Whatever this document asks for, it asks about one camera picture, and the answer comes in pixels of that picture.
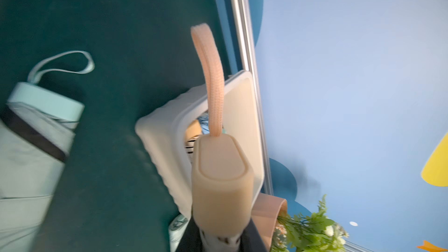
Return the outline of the beige yellow umbrella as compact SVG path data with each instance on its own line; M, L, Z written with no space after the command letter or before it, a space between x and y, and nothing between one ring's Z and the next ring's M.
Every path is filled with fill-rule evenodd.
M190 162L193 160L194 144L202 136L203 131L198 120L194 120L186 129L184 134L184 148Z

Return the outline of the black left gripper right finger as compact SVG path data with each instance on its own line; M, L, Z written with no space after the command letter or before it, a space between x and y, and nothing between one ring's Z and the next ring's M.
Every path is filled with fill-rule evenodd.
M251 219L240 236L240 252L267 252L267 248Z

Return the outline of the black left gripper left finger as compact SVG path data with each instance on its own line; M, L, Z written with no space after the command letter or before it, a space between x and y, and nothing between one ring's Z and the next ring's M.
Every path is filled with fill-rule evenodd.
M188 222L176 252L203 252L201 231L194 218Z

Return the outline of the mint green umbrella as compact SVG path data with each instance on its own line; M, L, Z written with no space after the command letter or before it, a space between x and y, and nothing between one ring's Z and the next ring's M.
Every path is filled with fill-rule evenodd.
M1 109L1 251L28 252L65 168L84 104L39 86L37 63Z
M175 252L189 223L189 219L180 214L168 227L170 251Z

